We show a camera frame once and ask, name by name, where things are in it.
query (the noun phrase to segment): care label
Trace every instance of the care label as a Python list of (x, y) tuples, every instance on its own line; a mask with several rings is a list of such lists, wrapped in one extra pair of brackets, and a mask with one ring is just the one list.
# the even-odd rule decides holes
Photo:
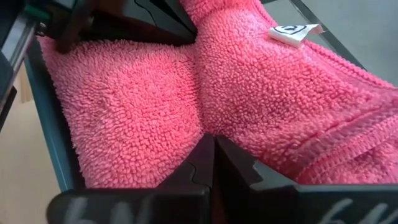
[(268, 35), (285, 44), (299, 47), (301, 41), (303, 41), (308, 34), (321, 34), (323, 32), (320, 24), (307, 24), (271, 27), (268, 31)]

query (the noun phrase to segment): pink microfiber towel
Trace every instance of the pink microfiber towel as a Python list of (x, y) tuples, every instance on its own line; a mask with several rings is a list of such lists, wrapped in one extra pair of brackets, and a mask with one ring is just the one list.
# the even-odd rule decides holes
[(88, 187), (155, 187), (204, 132), (302, 184), (398, 182), (398, 92), (317, 44), (267, 36), (258, 0), (186, 0), (193, 45), (41, 39)]

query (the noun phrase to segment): wooden floor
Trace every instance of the wooden floor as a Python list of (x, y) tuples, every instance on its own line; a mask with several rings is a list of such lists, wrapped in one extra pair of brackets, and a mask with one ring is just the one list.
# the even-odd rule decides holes
[(18, 95), (0, 132), (0, 224), (44, 224), (59, 188), (34, 101), (22, 103), (29, 94), (19, 77), (14, 86)]

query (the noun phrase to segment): towel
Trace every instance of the towel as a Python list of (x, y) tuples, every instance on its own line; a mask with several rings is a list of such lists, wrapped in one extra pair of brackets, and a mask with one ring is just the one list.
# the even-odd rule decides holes
[(156, 187), (204, 132), (301, 184), (398, 181), (398, 92), (333, 52), (267, 36), (258, 0), (186, 0), (193, 45), (41, 38), (87, 187)]

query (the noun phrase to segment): pink towel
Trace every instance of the pink towel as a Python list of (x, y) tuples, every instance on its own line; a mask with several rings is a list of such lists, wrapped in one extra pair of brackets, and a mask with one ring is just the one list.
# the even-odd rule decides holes
[(41, 39), (88, 187), (155, 187), (204, 132), (302, 184), (398, 182), (398, 92), (317, 44), (267, 36), (258, 0), (186, 0), (195, 44)]

